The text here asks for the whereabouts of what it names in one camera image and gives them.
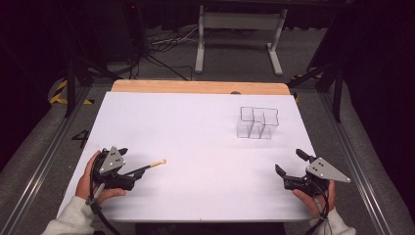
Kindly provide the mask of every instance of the forearm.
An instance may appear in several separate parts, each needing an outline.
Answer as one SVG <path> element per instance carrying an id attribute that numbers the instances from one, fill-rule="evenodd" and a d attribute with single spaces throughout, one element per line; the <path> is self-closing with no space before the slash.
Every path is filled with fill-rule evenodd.
<path id="1" fill-rule="evenodd" d="M 317 223 L 318 219 L 310 221 L 310 225 L 313 226 Z M 314 232 L 318 235 L 355 235 L 356 230 L 352 227 L 345 225 L 343 219 L 339 216 L 336 209 L 329 212 L 328 221 L 323 222 Z"/>
<path id="2" fill-rule="evenodd" d="M 85 200 L 73 196 L 59 217 L 50 221 L 42 234 L 93 234 L 93 219 L 94 213 L 85 205 Z"/>

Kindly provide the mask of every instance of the white tabletop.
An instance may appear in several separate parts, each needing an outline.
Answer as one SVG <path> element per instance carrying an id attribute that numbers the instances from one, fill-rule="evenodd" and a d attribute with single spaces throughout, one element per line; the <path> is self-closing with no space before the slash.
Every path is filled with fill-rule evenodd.
<path id="1" fill-rule="evenodd" d="M 240 107 L 278 109 L 272 139 L 236 136 Z M 97 150 L 128 148 L 125 173 L 157 162 L 125 197 L 103 204 L 110 220 L 153 222 L 293 221 L 310 218 L 285 190 L 275 164 L 304 176 L 314 155 L 297 104 L 290 95 L 109 92 L 70 181 L 59 213 L 74 195 Z"/>

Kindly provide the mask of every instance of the gray carpet floor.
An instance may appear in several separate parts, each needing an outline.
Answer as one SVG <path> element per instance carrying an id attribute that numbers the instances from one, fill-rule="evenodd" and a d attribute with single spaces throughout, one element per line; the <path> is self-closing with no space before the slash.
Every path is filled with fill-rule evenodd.
<path id="1" fill-rule="evenodd" d="M 189 41 L 166 52 L 152 54 L 158 60 L 173 67 L 177 72 L 192 80 L 208 81 L 250 81 L 250 82 L 288 82 L 295 74 L 305 73 L 305 69 L 314 54 L 325 30 L 284 30 L 277 47 L 277 55 L 284 72 L 276 76 L 271 67 L 265 44 L 272 38 L 272 32 L 249 31 L 236 33 L 233 30 L 216 30 L 207 35 L 204 72 L 194 74 L 189 67 L 196 61 L 197 43 Z M 123 63 L 109 64 L 110 70 L 125 67 Z M 156 66 L 142 59 L 139 70 L 134 69 L 137 79 L 180 79 L 170 70 Z M 128 78 L 129 73 L 121 74 Z M 51 87 L 51 94 L 59 84 Z M 332 92 L 318 94 L 313 89 L 315 81 L 309 80 L 292 89 L 299 94 L 298 106 L 315 153 L 337 167 L 348 176 L 352 170 L 346 160 L 346 151 L 331 122 L 333 118 L 324 110 L 322 97 L 331 98 Z M 82 153 L 81 141 L 72 137 L 83 130 L 91 130 L 105 93 L 111 90 L 112 83 L 107 78 L 96 79 L 88 99 L 93 105 L 82 105 L 70 124 L 62 145 L 56 150 L 56 157 L 48 170 L 44 181 L 28 210 L 17 221 L 15 234 L 40 234 L 47 223 L 55 218 L 74 168 Z M 50 112 L 39 122 L 30 135 L 16 151 L 0 175 L 0 227 L 6 224 L 10 214 L 18 204 L 26 185 L 34 174 L 39 162 L 45 156 L 54 141 L 60 125 L 65 120 L 66 106 L 53 104 Z M 374 151 L 371 142 L 355 113 L 344 87 L 341 106 L 341 126 L 345 130 L 359 165 L 367 177 L 382 210 L 389 230 L 383 234 L 415 234 L 415 227 L 405 204 L 400 199 L 383 166 Z M 362 192 L 356 182 L 337 184 L 337 208 L 346 224 L 356 228 L 358 234 L 378 234 L 376 220 L 371 215 Z M 307 221 L 287 222 L 284 224 L 288 235 L 304 234 Z M 97 218 L 93 226 L 97 230 L 107 231 Z M 114 222 L 122 234 L 134 234 L 134 224 Z"/>

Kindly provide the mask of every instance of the white metal stand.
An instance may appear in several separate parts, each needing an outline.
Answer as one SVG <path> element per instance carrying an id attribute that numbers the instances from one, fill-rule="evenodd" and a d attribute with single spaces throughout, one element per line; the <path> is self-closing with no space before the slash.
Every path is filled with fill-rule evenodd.
<path id="1" fill-rule="evenodd" d="M 280 14 L 235 14 L 235 13 L 210 13 L 205 12 L 203 5 L 199 13 L 199 44 L 196 57 L 195 73 L 202 73 L 204 69 L 205 55 L 205 28 L 237 28 L 237 29 L 258 29 L 274 30 L 275 37 L 272 43 L 267 43 L 269 57 L 276 75 L 282 75 L 283 71 L 278 61 L 275 49 L 280 39 L 281 30 L 287 10 L 284 9 Z"/>

